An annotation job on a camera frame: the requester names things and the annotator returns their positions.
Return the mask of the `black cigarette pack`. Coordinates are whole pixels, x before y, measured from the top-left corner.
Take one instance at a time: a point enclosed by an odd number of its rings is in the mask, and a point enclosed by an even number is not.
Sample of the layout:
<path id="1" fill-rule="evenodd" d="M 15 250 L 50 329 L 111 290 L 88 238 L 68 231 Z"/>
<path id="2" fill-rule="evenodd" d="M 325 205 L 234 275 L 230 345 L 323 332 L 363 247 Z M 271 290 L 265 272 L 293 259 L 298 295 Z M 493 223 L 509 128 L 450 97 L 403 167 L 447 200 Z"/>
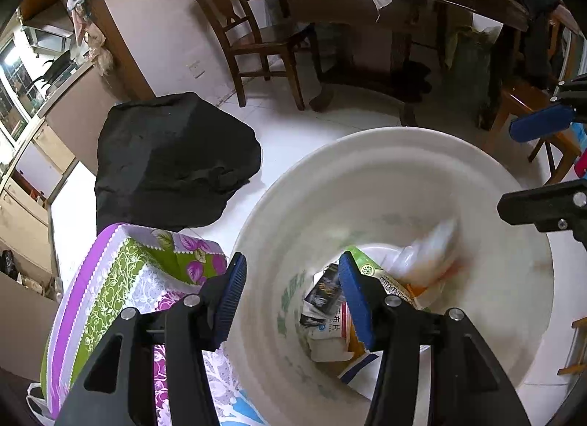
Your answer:
<path id="1" fill-rule="evenodd" d="M 321 315 L 332 317 L 339 311 L 343 300 L 338 265 L 330 263 L 306 294 L 305 302 Z"/>

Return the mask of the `white plastic bucket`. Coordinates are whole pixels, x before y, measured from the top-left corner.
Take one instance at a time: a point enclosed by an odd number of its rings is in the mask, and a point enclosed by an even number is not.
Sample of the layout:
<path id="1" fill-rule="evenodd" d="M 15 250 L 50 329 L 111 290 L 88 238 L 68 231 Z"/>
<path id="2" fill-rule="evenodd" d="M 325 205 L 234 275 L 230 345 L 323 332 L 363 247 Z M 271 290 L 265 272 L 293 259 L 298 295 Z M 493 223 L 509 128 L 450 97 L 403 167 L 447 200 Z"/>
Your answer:
<path id="1" fill-rule="evenodd" d="M 462 309 L 514 386 L 530 370 L 554 294 L 549 241 L 497 213 L 518 182 L 457 137 L 388 127 L 343 137 L 288 170 L 235 244 L 245 290 L 226 344 L 247 397 L 271 425 L 360 425 L 366 398 L 320 370 L 299 336 L 313 277 L 350 246 L 403 247 L 453 218 L 461 266 L 432 305 Z"/>

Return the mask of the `green toothpaste box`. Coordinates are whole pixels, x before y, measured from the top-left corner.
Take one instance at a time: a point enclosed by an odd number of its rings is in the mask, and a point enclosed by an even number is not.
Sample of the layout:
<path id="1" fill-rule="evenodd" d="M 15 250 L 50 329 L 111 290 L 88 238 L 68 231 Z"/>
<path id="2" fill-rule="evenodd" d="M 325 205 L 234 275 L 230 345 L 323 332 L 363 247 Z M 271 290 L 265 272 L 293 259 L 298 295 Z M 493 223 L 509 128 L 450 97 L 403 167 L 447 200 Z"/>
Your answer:
<path id="1" fill-rule="evenodd" d="M 379 246 L 368 246 L 364 249 L 348 246 L 346 250 L 351 253 L 362 275 L 377 278 L 388 295 L 397 295 L 409 304 L 415 305 L 414 297 L 409 290 L 383 268 L 383 261 L 387 254 L 392 252 L 391 249 Z"/>

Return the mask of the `black cloth covered object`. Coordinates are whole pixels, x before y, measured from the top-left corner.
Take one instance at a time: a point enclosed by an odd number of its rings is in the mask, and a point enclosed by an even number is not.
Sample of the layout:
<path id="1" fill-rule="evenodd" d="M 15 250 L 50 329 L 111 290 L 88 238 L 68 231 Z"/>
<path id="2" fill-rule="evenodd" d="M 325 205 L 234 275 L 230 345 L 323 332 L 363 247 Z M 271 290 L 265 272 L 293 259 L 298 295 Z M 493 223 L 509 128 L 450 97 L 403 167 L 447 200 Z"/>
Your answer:
<path id="1" fill-rule="evenodd" d="M 96 229 L 207 227 L 261 164 L 254 130 L 194 92 L 116 105 L 98 137 Z"/>

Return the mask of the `white alcohol wipes pack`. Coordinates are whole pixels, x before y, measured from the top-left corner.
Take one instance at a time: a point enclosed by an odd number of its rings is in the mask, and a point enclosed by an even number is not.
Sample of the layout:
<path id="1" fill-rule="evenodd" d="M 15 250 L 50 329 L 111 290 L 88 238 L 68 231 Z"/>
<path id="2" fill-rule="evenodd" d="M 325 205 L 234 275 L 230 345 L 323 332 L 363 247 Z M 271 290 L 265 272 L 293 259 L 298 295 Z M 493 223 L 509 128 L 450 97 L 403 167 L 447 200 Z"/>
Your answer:
<path id="1" fill-rule="evenodd" d="M 371 400 L 380 370 L 382 353 L 367 352 L 354 360 L 338 378 L 355 392 Z"/>

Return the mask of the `dark wooden chair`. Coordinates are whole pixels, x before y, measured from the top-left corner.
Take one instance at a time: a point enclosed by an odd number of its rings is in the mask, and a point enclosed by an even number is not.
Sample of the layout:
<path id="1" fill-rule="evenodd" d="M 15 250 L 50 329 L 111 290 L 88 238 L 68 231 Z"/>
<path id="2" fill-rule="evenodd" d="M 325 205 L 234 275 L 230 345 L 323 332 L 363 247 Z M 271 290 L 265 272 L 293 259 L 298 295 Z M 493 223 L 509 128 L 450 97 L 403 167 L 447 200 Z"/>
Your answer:
<path id="1" fill-rule="evenodd" d="M 239 105 L 247 104 L 244 80 L 261 77 L 288 81 L 300 111 L 303 100 L 296 54 L 311 54 L 314 72 L 322 76 L 320 46 L 313 23 L 283 23 L 260 27 L 248 0 L 196 0 L 216 35 L 225 56 Z"/>

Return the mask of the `bread snack bag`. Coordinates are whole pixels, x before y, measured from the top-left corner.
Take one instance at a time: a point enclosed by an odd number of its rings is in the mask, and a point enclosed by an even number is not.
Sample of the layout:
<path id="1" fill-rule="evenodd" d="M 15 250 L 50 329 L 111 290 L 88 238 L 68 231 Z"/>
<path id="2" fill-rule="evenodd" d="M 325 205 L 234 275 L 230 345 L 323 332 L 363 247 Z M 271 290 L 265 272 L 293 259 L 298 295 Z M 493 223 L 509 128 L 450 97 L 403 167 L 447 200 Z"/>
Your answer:
<path id="1" fill-rule="evenodd" d="M 387 254 L 381 267 L 402 284 L 428 288 L 456 262 L 460 241 L 460 223 L 450 218 L 441 221 L 424 237 L 401 248 L 396 254 Z"/>

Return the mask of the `orange paper cup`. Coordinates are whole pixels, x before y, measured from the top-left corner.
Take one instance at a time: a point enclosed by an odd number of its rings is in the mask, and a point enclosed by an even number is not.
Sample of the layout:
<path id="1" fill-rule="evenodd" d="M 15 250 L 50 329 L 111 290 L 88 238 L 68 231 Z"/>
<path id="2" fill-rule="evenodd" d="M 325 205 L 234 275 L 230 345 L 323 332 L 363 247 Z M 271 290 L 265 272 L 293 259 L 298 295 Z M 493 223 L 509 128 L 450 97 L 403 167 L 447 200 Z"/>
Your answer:
<path id="1" fill-rule="evenodd" d="M 419 287 L 410 283 L 406 284 L 405 287 L 410 293 L 415 307 L 418 310 L 426 310 L 440 299 L 445 285 L 445 281 L 438 281 L 429 287 Z"/>

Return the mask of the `floral purple tablecloth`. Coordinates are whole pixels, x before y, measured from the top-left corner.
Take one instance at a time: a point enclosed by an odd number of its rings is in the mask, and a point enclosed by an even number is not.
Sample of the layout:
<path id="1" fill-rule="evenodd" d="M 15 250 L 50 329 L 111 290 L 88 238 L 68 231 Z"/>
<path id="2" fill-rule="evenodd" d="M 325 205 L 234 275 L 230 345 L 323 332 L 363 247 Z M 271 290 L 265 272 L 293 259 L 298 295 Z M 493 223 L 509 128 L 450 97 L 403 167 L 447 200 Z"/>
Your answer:
<path id="1" fill-rule="evenodd" d="M 104 229 L 67 288 L 48 339 L 41 387 L 55 425 L 85 363 L 123 309 L 167 310 L 224 274 L 232 258 L 215 242 L 185 234 L 128 223 Z M 262 416 L 241 387 L 223 344 L 203 355 L 216 425 L 259 425 Z M 164 346 L 155 346 L 153 366 L 154 425 L 175 425 Z"/>

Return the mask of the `dark wooden table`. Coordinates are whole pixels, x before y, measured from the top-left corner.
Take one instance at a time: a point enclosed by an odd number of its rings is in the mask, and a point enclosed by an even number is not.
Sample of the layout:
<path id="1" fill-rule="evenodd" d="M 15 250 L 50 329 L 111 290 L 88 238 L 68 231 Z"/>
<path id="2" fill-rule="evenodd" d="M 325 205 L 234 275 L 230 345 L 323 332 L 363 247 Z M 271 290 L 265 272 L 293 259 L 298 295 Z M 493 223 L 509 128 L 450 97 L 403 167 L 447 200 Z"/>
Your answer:
<path id="1" fill-rule="evenodd" d="M 499 59 L 491 69 L 493 87 L 489 90 L 489 96 L 496 98 L 529 19 L 527 9 L 514 0 L 393 0 L 382 9 L 377 9 L 372 0 L 278 0 L 278 5 L 281 13 L 295 22 L 342 24 L 353 29 L 371 27 L 390 32 L 391 41 L 386 48 L 388 69 L 358 66 L 350 46 L 342 44 L 333 66 L 320 78 L 320 94 L 309 104 L 313 110 L 323 111 L 330 105 L 337 85 L 365 88 L 400 101 L 400 121 L 404 126 L 416 125 L 414 106 L 426 92 L 425 70 L 410 59 L 416 32 L 427 27 L 434 29 L 433 48 L 444 62 L 450 9 L 459 8 L 501 23 L 503 32 L 497 39 L 496 49 Z"/>

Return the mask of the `kitchen base cabinets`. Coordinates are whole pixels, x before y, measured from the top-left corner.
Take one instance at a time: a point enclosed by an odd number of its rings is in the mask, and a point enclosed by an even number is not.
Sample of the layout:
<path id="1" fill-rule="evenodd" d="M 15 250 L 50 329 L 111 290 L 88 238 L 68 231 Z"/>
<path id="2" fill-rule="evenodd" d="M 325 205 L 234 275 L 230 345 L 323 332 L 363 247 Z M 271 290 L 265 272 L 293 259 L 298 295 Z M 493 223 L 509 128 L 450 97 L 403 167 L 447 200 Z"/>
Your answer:
<path id="1" fill-rule="evenodd" d="M 46 285 L 56 275 L 49 206 L 73 169 L 98 169 L 98 135 L 109 109 L 127 99 L 116 74 L 87 63 L 50 97 L 1 177 L 1 249 L 24 275 Z"/>

